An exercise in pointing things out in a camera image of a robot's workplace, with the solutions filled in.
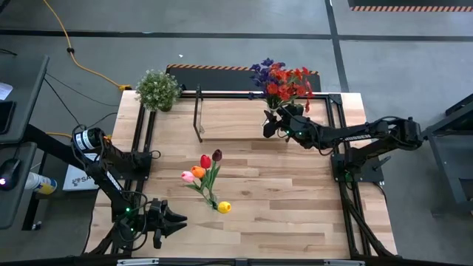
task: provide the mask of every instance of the green plant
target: green plant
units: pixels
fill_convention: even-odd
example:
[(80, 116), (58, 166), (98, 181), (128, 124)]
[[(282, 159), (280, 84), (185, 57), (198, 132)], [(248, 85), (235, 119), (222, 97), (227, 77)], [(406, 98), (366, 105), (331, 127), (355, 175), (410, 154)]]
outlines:
[(174, 76), (153, 69), (146, 70), (146, 75), (138, 82), (136, 94), (149, 111), (164, 112), (171, 110), (173, 103), (180, 96), (181, 89)]

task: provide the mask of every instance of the yellow cable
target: yellow cable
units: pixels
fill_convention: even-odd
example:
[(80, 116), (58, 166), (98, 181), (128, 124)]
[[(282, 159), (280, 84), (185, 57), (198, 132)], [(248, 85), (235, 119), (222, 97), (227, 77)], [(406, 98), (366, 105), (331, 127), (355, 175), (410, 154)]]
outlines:
[(66, 134), (66, 133), (46, 132), (46, 134), (48, 134), (48, 135), (52, 135), (52, 136), (62, 136), (62, 137), (68, 137), (68, 138), (72, 138), (72, 136), (71, 136), (71, 135), (69, 135), (69, 134)]
[[(51, 10), (52, 14), (54, 14), (54, 16), (56, 17), (56, 19), (58, 20), (59, 25), (61, 25), (61, 29), (62, 29), (62, 31), (64, 32), (64, 35), (66, 36), (67, 45), (68, 45), (69, 48), (72, 49), (71, 41), (70, 41), (70, 39), (69, 39), (69, 36), (67, 35), (66, 28), (64, 28), (64, 25), (62, 24), (62, 21), (61, 21), (61, 19), (59, 18), (58, 14), (56, 14), (56, 12), (54, 11), (54, 9), (50, 6), (50, 4), (47, 3), (46, 0), (43, 0), (43, 2), (48, 6), (48, 8)], [(72, 60), (74, 61), (74, 64), (75, 64), (76, 66), (78, 66), (79, 68), (81, 68), (81, 69), (83, 69), (83, 70), (85, 70), (85, 71), (87, 71), (87, 72), (90, 72), (90, 73), (92, 73), (92, 74), (95, 74), (95, 75), (97, 75), (97, 76), (99, 76), (99, 77), (104, 78), (104, 79), (107, 80), (108, 82), (110, 82), (110, 83), (112, 83), (113, 85), (115, 85), (116, 87), (118, 87), (118, 89), (120, 89), (120, 90), (123, 91), (123, 90), (125, 90), (125, 89), (127, 89), (127, 88), (131, 88), (131, 87), (132, 87), (131, 85), (120, 85), (120, 84), (114, 82), (113, 80), (111, 80), (110, 78), (106, 77), (105, 75), (100, 74), (99, 72), (96, 72), (96, 71), (94, 71), (94, 70), (88, 69), (88, 68), (86, 68), (86, 67), (80, 65), (80, 64), (75, 60), (74, 53), (73, 53), (73, 52), (69, 52), (69, 54), (71, 55), (71, 58), (72, 58)]]

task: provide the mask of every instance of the dark red tulip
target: dark red tulip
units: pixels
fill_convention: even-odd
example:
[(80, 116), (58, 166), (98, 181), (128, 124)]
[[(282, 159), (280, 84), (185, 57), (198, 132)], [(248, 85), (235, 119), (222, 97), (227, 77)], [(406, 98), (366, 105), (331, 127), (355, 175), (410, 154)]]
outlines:
[(200, 158), (200, 166), (202, 166), (202, 168), (210, 168), (210, 165), (212, 164), (212, 161), (210, 160), (210, 157), (207, 156), (207, 155), (202, 155), (202, 157)]
[(222, 151), (219, 149), (215, 150), (212, 154), (212, 160), (219, 162), (222, 159)]

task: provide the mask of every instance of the table leg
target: table leg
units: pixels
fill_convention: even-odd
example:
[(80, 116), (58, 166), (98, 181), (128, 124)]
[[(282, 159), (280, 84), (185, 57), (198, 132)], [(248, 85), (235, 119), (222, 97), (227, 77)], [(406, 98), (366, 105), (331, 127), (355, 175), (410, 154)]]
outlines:
[(63, 144), (35, 126), (30, 124), (27, 125), (26, 131), (24, 132), (23, 141), (34, 142), (38, 144), (38, 149), (63, 160), (65, 163), (68, 163), (71, 166), (75, 166), (79, 169), (83, 168), (79, 161), (74, 158), (70, 146)]

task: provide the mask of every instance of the tulip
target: tulip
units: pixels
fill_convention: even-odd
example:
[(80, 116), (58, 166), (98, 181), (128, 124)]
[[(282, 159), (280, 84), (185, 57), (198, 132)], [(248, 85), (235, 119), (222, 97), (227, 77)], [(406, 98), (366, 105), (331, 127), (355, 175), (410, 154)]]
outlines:
[(199, 179), (202, 179), (205, 176), (205, 169), (200, 166), (193, 166), (191, 172)]
[(210, 168), (211, 163), (210, 158), (205, 154), (200, 158), (200, 166), (202, 166), (202, 168)]
[(180, 178), (182, 178), (187, 183), (192, 183), (194, 181), (194, 175), (190, 171), (184, 171)]
[(222, 151), (219, 149), (215, 150), (212, 154), (212, 160), (219, 162), (222, 159)]
[(221, 202), (219, 203), (218, 211), (221, 214), (226, 214), (231, 210), (231, 205), (229, 202)]

